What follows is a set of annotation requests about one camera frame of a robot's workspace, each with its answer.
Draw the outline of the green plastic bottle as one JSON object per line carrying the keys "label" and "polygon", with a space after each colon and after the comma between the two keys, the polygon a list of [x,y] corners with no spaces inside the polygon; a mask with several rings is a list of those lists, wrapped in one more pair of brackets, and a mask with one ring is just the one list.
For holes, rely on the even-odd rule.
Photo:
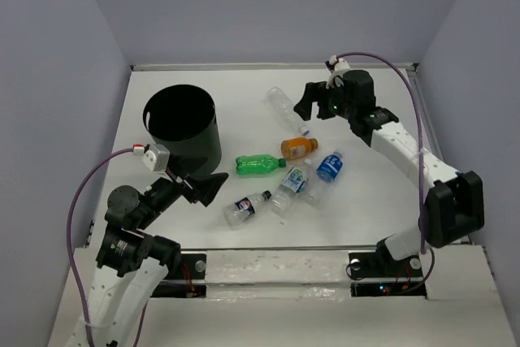
{"label": "green plastic bottle", "polygon": [[264,176],[285,168],[287,160],[270,154],[242,155],[236,158],[236,174],[239,176]]}

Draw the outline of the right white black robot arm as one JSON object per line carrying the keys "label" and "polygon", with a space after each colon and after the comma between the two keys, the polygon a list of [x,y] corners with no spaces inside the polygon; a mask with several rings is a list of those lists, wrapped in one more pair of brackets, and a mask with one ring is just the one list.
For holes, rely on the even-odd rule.
{"label": "right white black robot arm", "polygon": [[392,162],[422,190],[423,214],[410,228],[379,241],[366,265],[382,275],[393,275],[404,259],[420,249],[440,249],[484,225],[483,182],[474,171],[462,172],[421,149],[389,109],[376,103],[374,81],[363,70],[337,72],[327,81],[309,82],[294,111],[310,120],[339,116],[351,131]]}

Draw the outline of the clear bottle white cap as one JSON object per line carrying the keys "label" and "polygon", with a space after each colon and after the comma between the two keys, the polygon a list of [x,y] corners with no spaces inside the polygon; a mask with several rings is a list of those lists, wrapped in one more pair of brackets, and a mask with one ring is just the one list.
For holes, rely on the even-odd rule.
{"label": "clear bottle white cap", "polygon": [[294,132],[304,137],[310,134],[305,121],[294,111],[293,102],[282,89],[273,87],[268,90],[266,100],[278,118]]}

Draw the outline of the clear pepsi bottle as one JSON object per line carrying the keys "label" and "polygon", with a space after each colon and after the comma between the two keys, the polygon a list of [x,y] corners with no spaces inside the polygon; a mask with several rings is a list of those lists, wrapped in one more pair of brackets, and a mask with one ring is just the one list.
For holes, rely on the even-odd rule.
{"label": "clear pepsi bottle", "polygon": [[252,193],[223,209],[224,218],[230,228],[240,228],[256,214],[263,211],[271,199],[269,190]]}

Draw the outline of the clear bottle teal label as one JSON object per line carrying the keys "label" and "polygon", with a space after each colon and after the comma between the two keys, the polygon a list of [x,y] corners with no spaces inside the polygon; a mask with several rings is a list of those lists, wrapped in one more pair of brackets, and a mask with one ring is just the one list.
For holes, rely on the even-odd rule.
{"label": "clear bottle teal label", "polygon": [[270,201],[270,208],[276,215],[284,217],[291,210],[309,180],[311,168],[312,161],[307,158],[302,164],[292,166],[281,180]]}

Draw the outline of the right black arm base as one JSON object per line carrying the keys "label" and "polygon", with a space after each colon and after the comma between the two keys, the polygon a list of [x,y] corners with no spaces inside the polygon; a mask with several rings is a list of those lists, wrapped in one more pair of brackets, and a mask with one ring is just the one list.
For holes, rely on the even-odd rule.
{"label": "right black arm base", "polygon": [[426,297],[423,268],[418,255],[381,266],[375,261],[375,253],[349,253],[345,268],[351,279],[352,297]]}

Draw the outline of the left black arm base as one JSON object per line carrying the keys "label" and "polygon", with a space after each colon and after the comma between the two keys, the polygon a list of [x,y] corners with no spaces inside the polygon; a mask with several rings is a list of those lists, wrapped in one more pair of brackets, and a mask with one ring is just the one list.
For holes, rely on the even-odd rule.
{"label": "left black arm base", "polygon": [[206,254],[182,253],[180,265],[152,293],[152,298],[205,298]]}

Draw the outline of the orange juice bottle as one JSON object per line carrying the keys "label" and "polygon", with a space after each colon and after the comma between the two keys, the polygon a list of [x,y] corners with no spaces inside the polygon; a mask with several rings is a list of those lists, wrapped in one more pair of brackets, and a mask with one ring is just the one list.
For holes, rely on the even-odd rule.
{"label": "orange juice bottle", "polygon": [[298,137],[283,141],[280,146],[281,154],[287,160],[304,158],[319,147],[315,138]]}

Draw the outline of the blue label water bottle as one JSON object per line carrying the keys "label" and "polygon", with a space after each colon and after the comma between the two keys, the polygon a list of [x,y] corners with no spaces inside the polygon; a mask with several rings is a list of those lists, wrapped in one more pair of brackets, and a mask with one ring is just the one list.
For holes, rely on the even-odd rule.
{"label": "blue label water bottle", "polygon": [[325,183],[332,183],[340,173],[343,167],[343,153],[339,150],[335,150],[332,154],[329,154],[324,160],[318,165],[316,169],[317,177]]}

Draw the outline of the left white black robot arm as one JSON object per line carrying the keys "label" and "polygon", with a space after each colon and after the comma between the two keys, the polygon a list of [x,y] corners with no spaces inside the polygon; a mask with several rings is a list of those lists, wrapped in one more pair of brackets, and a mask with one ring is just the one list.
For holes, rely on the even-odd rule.
{"label": "left white black robot arm", "polygon": [[208,206],[228,179],[225,172],[182,179],[169,173],[144,193],[129,185],[107,200],[106,230],[89,290],[79,290],[83,313],[69,346],[122,346],[131,328],[142,323],[147,301],[159,283],[174,276],[181,263],[180,244],[145,233],[180,197]]}

